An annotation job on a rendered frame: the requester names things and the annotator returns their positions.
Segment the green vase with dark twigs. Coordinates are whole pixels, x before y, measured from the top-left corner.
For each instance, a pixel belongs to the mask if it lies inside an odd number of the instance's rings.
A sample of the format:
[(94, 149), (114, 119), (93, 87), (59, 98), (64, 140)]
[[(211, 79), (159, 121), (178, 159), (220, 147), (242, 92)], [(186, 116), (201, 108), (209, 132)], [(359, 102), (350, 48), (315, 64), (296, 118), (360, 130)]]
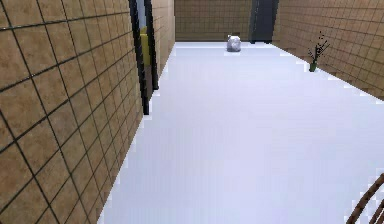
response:
[(330, 43), (325, 40), (325, 35), (322, 32), (319, 32), (318, 42), (314, 48), (308, 49), (308, 55), (311, 58), (309, 64), (309, 71), (314, 72), (317, 69), (318, 60), (324, 51), (330, 46)]

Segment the yellow object behind doorway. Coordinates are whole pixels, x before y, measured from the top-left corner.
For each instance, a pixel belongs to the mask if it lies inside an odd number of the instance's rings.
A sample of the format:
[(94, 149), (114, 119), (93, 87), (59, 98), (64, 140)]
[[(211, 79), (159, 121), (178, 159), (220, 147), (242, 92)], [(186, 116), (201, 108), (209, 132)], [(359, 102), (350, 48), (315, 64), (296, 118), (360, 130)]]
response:
[(144, 65), (149, 66), (150, 65), (149, 39), (147, 35), (146, 26), (140, 29), (140, 38), (141, 38)]

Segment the dark grey room door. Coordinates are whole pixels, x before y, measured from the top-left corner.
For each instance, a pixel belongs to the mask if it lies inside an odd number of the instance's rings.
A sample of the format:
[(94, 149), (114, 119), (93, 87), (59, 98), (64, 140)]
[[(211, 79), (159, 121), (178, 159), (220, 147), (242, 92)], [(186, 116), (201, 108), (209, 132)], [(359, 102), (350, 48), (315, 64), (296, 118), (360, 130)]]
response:
[(279, 0), (252, 0), (249, 41), (271, 43)]

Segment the brown wooden chair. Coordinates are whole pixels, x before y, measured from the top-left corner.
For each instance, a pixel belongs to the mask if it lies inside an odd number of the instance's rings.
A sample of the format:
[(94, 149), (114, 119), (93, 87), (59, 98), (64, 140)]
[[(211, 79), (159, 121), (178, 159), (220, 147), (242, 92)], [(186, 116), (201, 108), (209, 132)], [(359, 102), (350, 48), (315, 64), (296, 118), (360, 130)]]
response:
[[(368, 190), (360, 198), (359, 202), (355, 206), (351, 215), (348, 217), (346, 224), (356, 224), (358, 218), (363, 213), (363, 210), (367, 206), (369, 200), (375, 195), (375, 193), (380, 189), (384, 184), (384, 173), (381, 173), (373, 184), (368, 188)], [(375, 210), (374, 215), (369, 221), (369, 224), (382, 224), (384, 222), (384, 215), (382, 211), (384, 210), (384, 199), (380, 202), (379, 206)]]

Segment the black door frame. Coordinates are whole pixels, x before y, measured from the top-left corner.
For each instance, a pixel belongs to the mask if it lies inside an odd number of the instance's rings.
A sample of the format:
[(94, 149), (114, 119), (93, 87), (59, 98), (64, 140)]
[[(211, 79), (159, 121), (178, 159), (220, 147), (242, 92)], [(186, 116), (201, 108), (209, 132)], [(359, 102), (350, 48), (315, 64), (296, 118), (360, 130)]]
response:
[(133, 30), (142, 108), (150, 114), (150, 100), (159, 89), (151, 0), (128, 0)]

